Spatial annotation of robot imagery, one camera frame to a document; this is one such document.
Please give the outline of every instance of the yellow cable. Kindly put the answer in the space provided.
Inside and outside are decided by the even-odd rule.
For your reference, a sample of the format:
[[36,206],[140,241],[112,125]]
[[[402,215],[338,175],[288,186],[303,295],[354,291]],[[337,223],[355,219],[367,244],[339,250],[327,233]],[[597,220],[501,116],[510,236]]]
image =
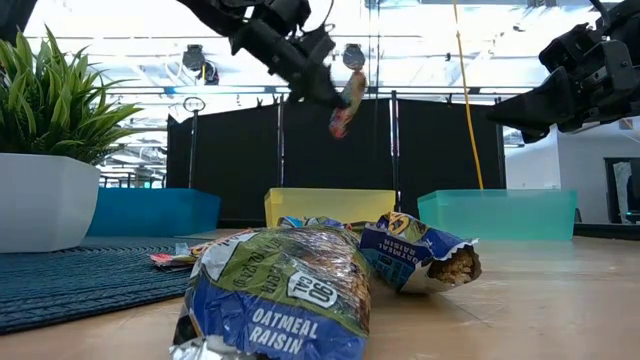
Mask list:
[[478,185],[480,190],[484,190],[482,181],[482,170],[480,169],[480,160],[478,158],[478,149],[476,148],[476,137],[473,133],[473,123],[471,122],[471,105],[469,105],[469,93],[467,91],[467,75],[464,71],[464,54],[462,52],[462,41],[460,40],[460,23],[458,22],[458,2],[453,0],[453,14],[456,18],[456,37],[458,38],[458,53],[460,54],[460,71],[462,73],[462,89],[464,91],[464,104],[467,111],[467,127],[469,128],[469,137],[471,137],[471,149],[473,150],[473,160],[476,163],[476,174],[478,175]]

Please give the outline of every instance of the snack bag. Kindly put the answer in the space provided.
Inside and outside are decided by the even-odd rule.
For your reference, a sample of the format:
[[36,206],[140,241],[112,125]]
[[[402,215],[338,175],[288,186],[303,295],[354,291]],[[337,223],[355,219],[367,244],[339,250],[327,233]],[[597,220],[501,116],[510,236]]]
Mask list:
[[482,273],[473,245],[410,215],[389,213],[368,224],[360,250],[398,292],[430,293],[476,280]]
[[[244,230],[232,236],[241,235],[244,233],[248,233],[250,231],[251,230]],[[205,250],[207,250],[211,245],[217,242],[225,241],[226,239],[227,237],[223,237],[223,238],[209,241],[203,244],[192,246],[190,248],[185,249],[186,250],[185,253],[180,253],[180,254],[176,253],[174,255],[160,253],[160,254],[149,255],[149,257],[151,257],[151,261],[153,262],[153,264],[161,269],[166,270],[167,268],[175,268],[175,269],[191,268],[193,264],[196,263],[200,255],[202,255],[202,253]]]
[[356,115],[366,88],[367,77],[359,69],[354,71],[340,94],[350,105],[346,109],[335,109],[329,122],[329,131],[336,139],[347,135],[347,124]]
[[357,240],[312,225],[212,245],[193,268],[172,359],[361,359],[370,293]]
[[310,225],[325,225],[325,226],[331,226],[331,227],[336,227],[340,229],[348,228],[348,225],[345,225],[337,220],[333,220],[326,216],[310,217],[310,218],[305,218],[304,220],[294,218],[292,216],[284,216],[278,219],[279,227],[298,228],[298,227],[305,227]]

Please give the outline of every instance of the black partition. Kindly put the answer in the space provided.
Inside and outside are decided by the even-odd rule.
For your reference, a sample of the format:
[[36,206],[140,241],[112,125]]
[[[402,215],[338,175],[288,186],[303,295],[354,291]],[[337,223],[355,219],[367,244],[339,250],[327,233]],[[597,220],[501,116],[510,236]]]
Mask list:
[[[390,100],[365,100],[344,139],[329,132],[331,110],[281,106],[283,186],[393,189]],[[478,188],[464,105],[398,100],[401,210],[436,190]],[[502,128],[472,106],[485,188],[504,188]],[[220,227],[264,224],[264,195],[280,186],[278,106],[199,118],[194,188],[222,198]],[[188,187],[192,121],[169,120],[167,186]]]
[[193,187],[222,198],[220,227],[261,226],[278,184],[278,108],[201,115]]
[[0,40],[15,45],[18,31],[29,23],[37,0],[2,1],[0,7]]
[[389,100],[364,100],[339,140],[331,113],[311,103],[284,107],[284,186],[393,189]]
[[[484,187],[505,187],[502,128],[471,117]],[[417,198],[436,190],[477,189],[478,179],[464,104],[398,100],[399,187],[402,212],[418,215]]]
[[182,123],[171,115],[167,120],[167,183],[168,188],[189,187],[192,119]]

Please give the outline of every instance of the translucent plastic bin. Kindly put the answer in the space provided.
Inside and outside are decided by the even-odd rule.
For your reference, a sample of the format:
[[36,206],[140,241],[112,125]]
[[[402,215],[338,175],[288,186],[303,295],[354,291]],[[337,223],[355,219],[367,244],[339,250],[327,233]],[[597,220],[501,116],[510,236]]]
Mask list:
[[393,190],[274,188],[264,200],[267,226],[282,216],[297,218],[328,216],[341,222],[378,221],[393,211]]
[[190,189],[100,188],[88,236],[171,237],[213,231],[220,198]]
[[420,219],[463,238],[571,240],[576,193],[562,190],[443,190],[418,199]]

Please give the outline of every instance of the white planter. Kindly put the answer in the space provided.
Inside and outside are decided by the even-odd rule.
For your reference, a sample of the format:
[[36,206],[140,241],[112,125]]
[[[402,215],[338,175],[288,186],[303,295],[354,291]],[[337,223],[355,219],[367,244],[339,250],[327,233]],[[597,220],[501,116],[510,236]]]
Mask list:
[[100,170],[68,157],[0,154],[0,253],[80,245],[99,181]]

